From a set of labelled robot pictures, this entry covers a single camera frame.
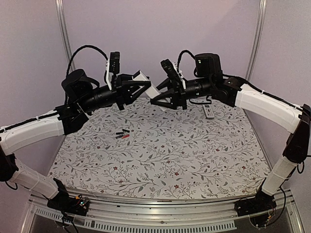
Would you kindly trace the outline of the long white remote control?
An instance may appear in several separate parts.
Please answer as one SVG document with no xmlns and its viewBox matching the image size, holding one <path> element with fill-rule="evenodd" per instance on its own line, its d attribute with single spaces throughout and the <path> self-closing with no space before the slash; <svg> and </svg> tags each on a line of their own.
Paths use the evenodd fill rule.
<svg viewBox="0 0 311 233">
<path fill-rule="evenodd" d="M 149 78 L 141 71 L 139 70 L 133 75 L 133 80 L 134 81 L 149 81 Z M 153 99 L 160 95 L 160 91 L 153 85 L 145 91 L 145 94 L 150 98 Z"/>
</svg>

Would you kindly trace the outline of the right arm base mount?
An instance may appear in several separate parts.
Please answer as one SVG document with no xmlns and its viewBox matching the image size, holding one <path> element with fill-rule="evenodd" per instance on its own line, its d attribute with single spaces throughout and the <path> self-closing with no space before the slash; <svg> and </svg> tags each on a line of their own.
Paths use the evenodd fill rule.
<svg viewBox="0 0 311 233">
<path fill-rule="evenodd" d="M 276 208 L 274 195 L 269 196 L 263 191 L 258 191 L 252 198 L 241 198 L 234 203 L 238 216 L 256 214 Z"/>
</svg>

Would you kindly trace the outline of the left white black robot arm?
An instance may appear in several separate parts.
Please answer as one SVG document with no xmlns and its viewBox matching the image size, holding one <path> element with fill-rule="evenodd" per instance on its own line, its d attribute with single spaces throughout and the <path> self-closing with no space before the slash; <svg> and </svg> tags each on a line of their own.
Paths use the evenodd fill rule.
<svg viewBox="0 0 311 233">
<path fill-rule="evenodd" d="M 105 86 L 86 75 L 83 69 L 71 72 L 61 83 L 67 100 L 65 104 L 26 121 L 0 129 L 0 180 L 17 183 L 38 192 L 62 211 L 72 207 L 64 185 L 25 166 L 14 153 L 28 145 L 51 137 L 79 131 L 92 112 L 117 104 L 120 110 L 133 103 L 151 87 L 148 79 L 121 74 L 113 75 Z"/>
</svg>

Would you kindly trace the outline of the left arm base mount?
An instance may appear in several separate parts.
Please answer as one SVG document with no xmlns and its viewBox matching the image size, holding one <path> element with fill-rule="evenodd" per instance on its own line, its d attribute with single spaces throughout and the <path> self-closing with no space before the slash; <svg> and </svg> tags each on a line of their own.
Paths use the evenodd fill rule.
<svg viewBox="0 0 311 233">
<path fill-rule="evenodd" d="M 53 178 L 57 184 L 58 193 L 52 199 L 48 199 L 47 207 L 79 216 L 86 216 L 89 210 L 89 198 L 79 194 L 75 197 L 70 197 L 63 183 Z"/>
</svg>

